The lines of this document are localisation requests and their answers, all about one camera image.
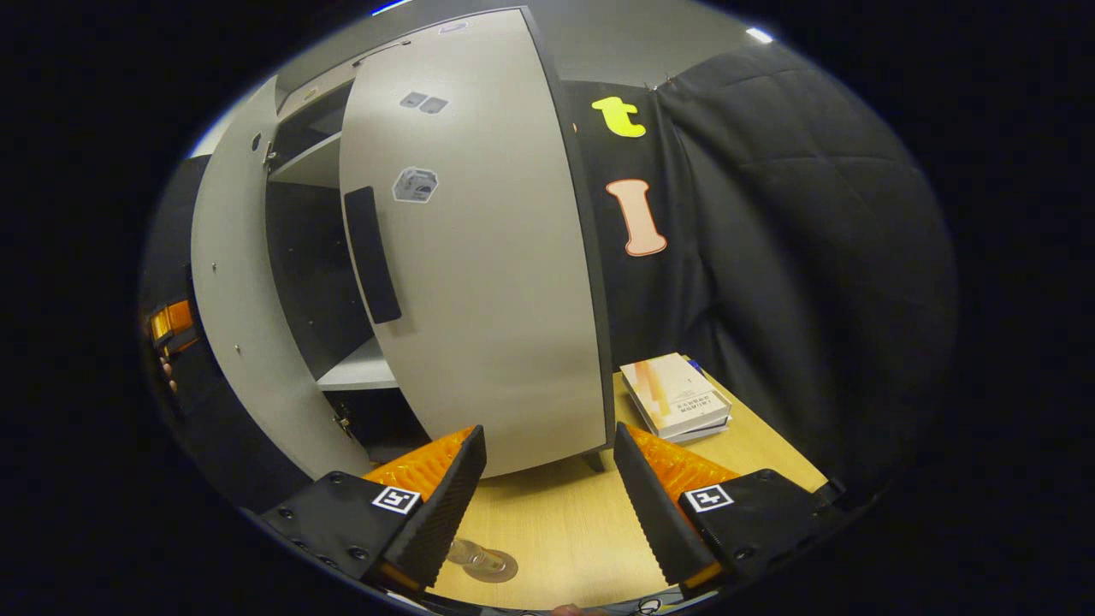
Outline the white and orange book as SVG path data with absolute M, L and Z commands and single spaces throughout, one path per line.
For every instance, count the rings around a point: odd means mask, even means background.
M 672 421 L 670 400 L 675 394 L 683 393 L 699 376 L 688 360 L 684 355 L 670 353 L 619 368 L 642 421 L 654 435 L 662 438 L 666 425 Z

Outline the blue book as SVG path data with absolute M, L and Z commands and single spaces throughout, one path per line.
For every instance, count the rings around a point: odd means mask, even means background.
M 669 418 L 672 421 L 666 425 L 661 434 L 665 440 L 677 444 L 725 432 L 729 428 L 734 406 L 719 383 L 701 370 L 696 360 L 688 360 L 687 363 L 699 375 L 695 383 L 683 393 L 675 394 L 670 400 Z

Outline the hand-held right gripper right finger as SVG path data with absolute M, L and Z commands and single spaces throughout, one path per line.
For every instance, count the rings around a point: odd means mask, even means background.
M 843 511 L 773 469 L 729 470 L 619 423 L 613 460 L 668 584 L 685 598 L 735 591 L 820 545 Z

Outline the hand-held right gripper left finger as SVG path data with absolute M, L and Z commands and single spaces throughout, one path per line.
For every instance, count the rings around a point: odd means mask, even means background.
M 468 426 L 367 473 L 331 470 L 260 514 L 260 527 L 321 568 L 419 595 L 433 586 L 488 461 Z

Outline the black backdrop cloth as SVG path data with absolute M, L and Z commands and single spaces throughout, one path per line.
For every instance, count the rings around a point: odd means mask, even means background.
M 747 46 L 657 88 L 561 81 L 576 114 L 606 292 L 613 368 L 681 351 L 731 386 L 832 484 L 844 510 L 871 502 L 912 455 L 944 388 L 955 339 L 950 239 L 903 143 L 843 83 L 797 54 Z M 583 97 L 636 95 L 653 133 L 595 128 Z M 216 362 L 197 309 L 189 242 L 209 156 L 176 165 L 157 206 L 137 316 L 194 301 L 201 339 L 183 358 L 168 425 L 239 505 L 270 505 L 311 479 L 270 444 Z M 609 181 L 650 185 L 667 239 L 626 256 Z

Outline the white cabinet door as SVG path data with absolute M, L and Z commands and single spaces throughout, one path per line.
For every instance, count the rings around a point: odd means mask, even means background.
M 355 65 L 339 183 L 353 274 L 430 438 L 480 425 L 488 477 L 606 448 L 603 295 L 528 11 L 417 30 Z
M 312 479 L 366 473 L 366 451 L 335 423 L 306 367 L 270 269 L 266 160 L 278 125 L 270 77 L 238 102 L 209 156 L 192 216 L 197 309 L 231 390 L 285 460 Z

